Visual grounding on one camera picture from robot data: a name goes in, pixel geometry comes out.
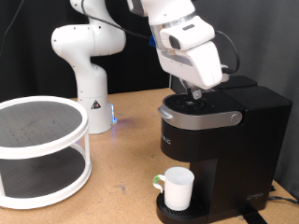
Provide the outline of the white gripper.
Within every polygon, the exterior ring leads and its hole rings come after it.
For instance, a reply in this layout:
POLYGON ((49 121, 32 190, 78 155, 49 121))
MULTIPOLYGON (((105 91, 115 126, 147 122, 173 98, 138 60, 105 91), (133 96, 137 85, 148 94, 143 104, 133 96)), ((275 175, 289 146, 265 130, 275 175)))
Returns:
POLYGON ((201 89, 211 89, 222 81, 219 54, 211 41, 186 51, 158 49, 157 53, 163 70, 181 78, 181 85, 194 100, 202 97, 201 89))

